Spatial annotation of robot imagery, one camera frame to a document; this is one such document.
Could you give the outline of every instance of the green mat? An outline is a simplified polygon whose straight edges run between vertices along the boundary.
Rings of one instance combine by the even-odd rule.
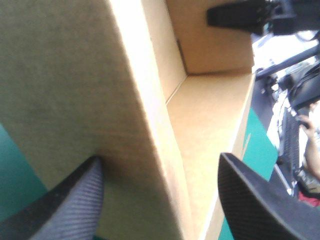
[[[250,109],[244,143],[248,142],[243,161],[261,177],[269,181],[278,158],[256,113]],[[233,240],[228,222],[224,219],[219,240]]]

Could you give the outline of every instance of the cardboard panel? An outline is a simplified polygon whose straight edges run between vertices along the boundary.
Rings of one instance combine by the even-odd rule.
[[[238,152],[236,146],[243,144],[252,87],[251,73],[189,76],[167,105],[182,155],[197,240],[219,236],[223,220],[221,208],[216,207],[219,155]]]
[[[166,101],[187,75],[165,0],[142,0]]]
[[[250,68],[250,34],[207,25],[207,10],[230,0],[166,0],[188,74]]]
[[[99,154],[100,237],[193,239],[141,2],[5,0],[0,8],[0,122],[46,187]]]

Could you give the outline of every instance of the black plastic part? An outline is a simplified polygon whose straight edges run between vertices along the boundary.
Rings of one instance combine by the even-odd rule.
[[[265,0],[227,3],[207,11],[209,26],[233,28],[262,35],[267,17]]]
[[[319,240],[320,211],[269,184],[231,153],[220,155],[218,190],[235,240]]]
[[[258,35],[264,28],[274,35],[320,29],[319,0],[239,0],[210,8],[209,26],[240,29]]]
[[[288,58],[287,60],[279,63],[279,64],[276,64],[276,65],[273,65],[271,67],[268,67],[260,72],[258,72],[256,74],[256,77],[255,77],[255,80],[258,81],[258,80],[262,80],[276,72],[279,72],[280,70],[283,70],[283,69],[286,69],[288,67],[291,67],[295,64],[298,64],[306,59],[309,59],[313,56],[316,56],[320,53],[320,46],[317,45],[317,46],[314,46],[304,52],[301,52],[293,57],[290,57]]]
[[[301,120],[299,120],[299,121],[298,121],[298,124],[299,124],[299,125],[303,125],[303,126],[305,126],[305,127],[306,127],[306,129],[309,129],[309,128],[310,128],[310,125],[309,125],[307,122],[305,122],[305,121],[301,121]]]
[[[0,223],[2,240],[92,240],[100,217],[104,181],[93,156],[63,182]]]
[[[287,74],[287,75],[281,77],[277,81],[277,83],[282,91],[287,90],[287,89],[290,90],[294,86],[293,76],[291,74]]]
[[[298,111],[309,107],[310,104],[320,100],[320,74],[312,77],[296,90],[294,96],[289,98],[290,105]]]

